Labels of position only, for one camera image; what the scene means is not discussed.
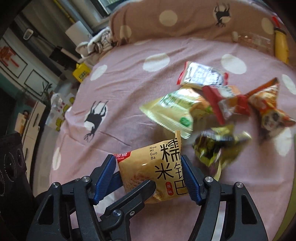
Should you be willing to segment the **gold foil snack packet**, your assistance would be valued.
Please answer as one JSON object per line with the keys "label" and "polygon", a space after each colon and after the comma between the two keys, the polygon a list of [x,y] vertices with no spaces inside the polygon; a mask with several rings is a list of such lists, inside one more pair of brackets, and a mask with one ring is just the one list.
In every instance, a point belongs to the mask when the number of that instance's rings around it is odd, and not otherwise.
{"label": "gold foil snack packet", "polygon": [[200,132],[193,149],[196,157],[207,167],[218,162],[225,168],[240,155],[250,141],[249,133],[235,134],[234,125],[226,125]]}

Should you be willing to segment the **orange rice cracker bag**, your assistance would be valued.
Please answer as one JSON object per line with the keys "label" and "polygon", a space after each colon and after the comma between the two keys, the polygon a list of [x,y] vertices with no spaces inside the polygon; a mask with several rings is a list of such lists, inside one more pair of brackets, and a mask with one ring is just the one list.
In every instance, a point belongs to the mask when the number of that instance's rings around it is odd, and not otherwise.
{"label": "orange rice cracker bag", "polygon": [[115,154],[121,180],[128,193],[145,180],[156,183],[147,203],[158,203],[188,194],[181,163],[181,132],[175,137],[123,154]]}

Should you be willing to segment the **pink polka dot bedsheet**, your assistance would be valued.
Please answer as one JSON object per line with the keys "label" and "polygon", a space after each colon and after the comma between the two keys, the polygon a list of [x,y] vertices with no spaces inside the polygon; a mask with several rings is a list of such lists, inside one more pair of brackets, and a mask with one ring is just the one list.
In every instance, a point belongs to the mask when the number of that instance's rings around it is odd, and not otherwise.
{"label": "pink polka dot bedsheet", "polygon": [[[241,93],[280,81],[278,107],[295,117],[295,68],[274,57],[233,43],[197,38],[154,39],[115,47],[94,66],[66,113],[53,155],[50,182],[66,183],[90,174],[108,154],[126,153],[173,137],[140,111],[146,102],[177,90],[186,61],[229,74]],[[269,240],[285,216],[295,174],[293,134],[286,128],[268,141],[258,140],[256,113],[233,117],[235,131],[252,139],[221,181],[245,184]]]}

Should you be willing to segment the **panda triangular snack bag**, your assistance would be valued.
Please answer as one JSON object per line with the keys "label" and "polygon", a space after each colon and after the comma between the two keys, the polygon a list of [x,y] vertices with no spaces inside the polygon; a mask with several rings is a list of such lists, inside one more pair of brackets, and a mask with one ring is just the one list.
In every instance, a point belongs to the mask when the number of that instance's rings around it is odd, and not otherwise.
{"label": "panda triangular snack bag", "polygon": [[258,113],[261,141],[274,138],[285,128],[295,125],[295,120],[277,107],[279,90],[280,82],[273,78],[245,95],[248,103]]}

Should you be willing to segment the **light green snack packet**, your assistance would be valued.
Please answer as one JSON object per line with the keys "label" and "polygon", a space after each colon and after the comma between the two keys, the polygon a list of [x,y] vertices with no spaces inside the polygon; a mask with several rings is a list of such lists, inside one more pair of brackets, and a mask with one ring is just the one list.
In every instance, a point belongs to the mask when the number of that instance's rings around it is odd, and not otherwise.
{"label": "light green snack packet", "polygon": [[213,114],[210,103],[191,87],[181,87],[139,109],[167,130],[180,131],[185,139],[193,132],[194,121]]}

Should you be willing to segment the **yellow box on floor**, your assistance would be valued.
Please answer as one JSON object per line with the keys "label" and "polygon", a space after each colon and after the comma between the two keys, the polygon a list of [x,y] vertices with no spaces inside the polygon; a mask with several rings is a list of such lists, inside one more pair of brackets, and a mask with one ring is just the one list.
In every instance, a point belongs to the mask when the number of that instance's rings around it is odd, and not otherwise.
{"label": "yellow box on floor", "polygon": [[72,74],[78,82],[82,83],[84,79],[89,76],[91,71],[92,69],[85,63],[77,63],[76,69],[72,72]]}

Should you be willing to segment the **clear plastic bottle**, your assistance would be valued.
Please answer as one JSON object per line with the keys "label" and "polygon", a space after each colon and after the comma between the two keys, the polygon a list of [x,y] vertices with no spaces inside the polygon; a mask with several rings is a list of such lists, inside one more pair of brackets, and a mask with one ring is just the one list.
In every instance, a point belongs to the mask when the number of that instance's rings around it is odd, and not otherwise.
{"label": "clear plastic bottle", "polygon": [[254,33],[238,33],[233,31],[231,38],[234,43],[266,54],[273,54],[271,40]]}

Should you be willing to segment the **yellow bottle red cap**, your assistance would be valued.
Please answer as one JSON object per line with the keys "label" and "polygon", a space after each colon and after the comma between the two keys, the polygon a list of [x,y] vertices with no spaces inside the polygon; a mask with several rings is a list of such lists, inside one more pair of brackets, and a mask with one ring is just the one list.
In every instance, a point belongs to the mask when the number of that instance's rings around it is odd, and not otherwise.
{"label": "yellow bottle red cap", "polygon": [[287,34],[280,28],[280,23],[276,16],[272,16],[274,26],[274,56],[285,64],[288,64],[289,48],[287,44]]}

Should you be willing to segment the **striped white cloth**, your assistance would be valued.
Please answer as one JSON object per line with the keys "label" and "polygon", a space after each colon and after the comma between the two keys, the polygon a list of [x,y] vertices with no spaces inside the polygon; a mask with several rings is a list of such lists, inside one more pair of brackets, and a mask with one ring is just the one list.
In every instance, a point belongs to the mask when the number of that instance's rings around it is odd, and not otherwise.
{"label": "striped white cloth", "polygon": [[116,46],[113,41],[113,34],[110,27],[106,27],[98,34],[92,37],[89,41],[81,42],[76,46],[75,51],[80,54],[81,58],[78,63],[83,63],[93,56],[100,56]]}

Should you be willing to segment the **brown polka dot bolster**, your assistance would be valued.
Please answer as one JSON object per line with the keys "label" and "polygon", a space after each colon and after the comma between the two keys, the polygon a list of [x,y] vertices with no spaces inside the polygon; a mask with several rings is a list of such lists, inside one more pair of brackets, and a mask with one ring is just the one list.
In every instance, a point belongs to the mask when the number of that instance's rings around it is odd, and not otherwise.
{"label": "brown polka dot bolster", "polygon": [[109,26],[119,45],[170,37],[231,41],[232,32],[272,40],[272,13],[252,1],[128,1]]}

